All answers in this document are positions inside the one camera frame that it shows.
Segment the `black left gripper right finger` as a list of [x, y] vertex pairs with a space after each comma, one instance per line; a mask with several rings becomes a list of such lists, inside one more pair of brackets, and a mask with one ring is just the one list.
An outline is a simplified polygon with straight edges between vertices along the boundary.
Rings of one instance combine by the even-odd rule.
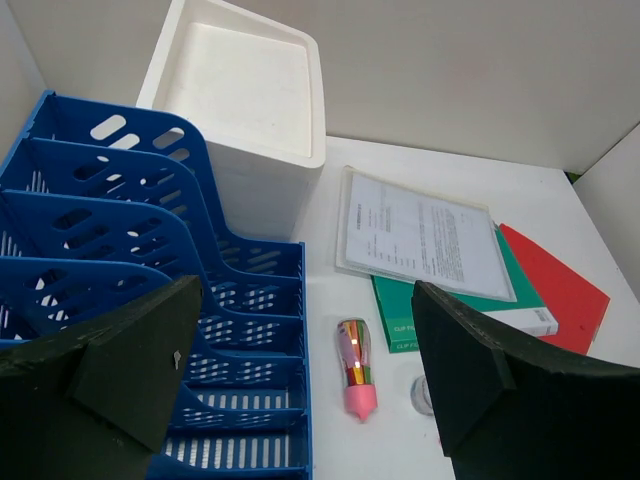
[[459, 479], [635, 479], [639, 371], [577, 354], [417, 282], [414, 325]]

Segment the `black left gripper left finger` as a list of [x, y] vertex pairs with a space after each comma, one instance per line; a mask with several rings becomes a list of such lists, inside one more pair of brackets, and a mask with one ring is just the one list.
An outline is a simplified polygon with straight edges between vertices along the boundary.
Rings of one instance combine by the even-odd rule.
[[4, 479], [142, 479], [197, 329], [198, 277], [1, 352]]

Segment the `green clip file folder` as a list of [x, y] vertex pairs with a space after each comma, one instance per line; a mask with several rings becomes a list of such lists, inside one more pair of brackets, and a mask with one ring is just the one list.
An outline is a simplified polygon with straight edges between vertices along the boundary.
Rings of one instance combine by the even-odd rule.
[[[454, 297], [481, 313], [535, 337], [556, 335], [559, 331], [558, 321], [529, 281], [499, 227], [495, 228], [495, 233], [516, 300], [508, 302], [463, 294], [455, 294]], [[417, 351], [419, 346], [411, 307], [413, 286], [378, 276], [372, 278], [372, 283], [389, 351]]]

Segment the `red file folder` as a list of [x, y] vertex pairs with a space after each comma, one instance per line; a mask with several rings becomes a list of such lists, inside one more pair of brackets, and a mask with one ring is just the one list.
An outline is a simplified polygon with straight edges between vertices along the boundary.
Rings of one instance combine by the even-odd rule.
[[574, 353], [587, 354], [605, 317], [610, 297], [517, 230], [502, 224], [500, 231], [558, 322], [557, 333], [545, 335], [542, 340]]

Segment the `blue plastic file organizer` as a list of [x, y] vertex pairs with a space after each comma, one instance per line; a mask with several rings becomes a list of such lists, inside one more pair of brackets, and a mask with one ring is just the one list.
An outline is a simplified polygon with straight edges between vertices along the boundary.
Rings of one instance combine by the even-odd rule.
[[1, 166], [1, 337], [94, 318], [184, 275], [198, 328], [152, 479], [308, 479], [305, 248], [231, 231], [201, 132], [46, 91]]

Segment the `white foam drawer box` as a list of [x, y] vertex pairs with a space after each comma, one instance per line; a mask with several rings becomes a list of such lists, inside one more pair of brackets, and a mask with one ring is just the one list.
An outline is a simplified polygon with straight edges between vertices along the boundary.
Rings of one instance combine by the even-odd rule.
[[311, 36], [224, 1], [174, 1], [136, 104], [199, 129], [234, 232], [293, 237], [326, 160]]

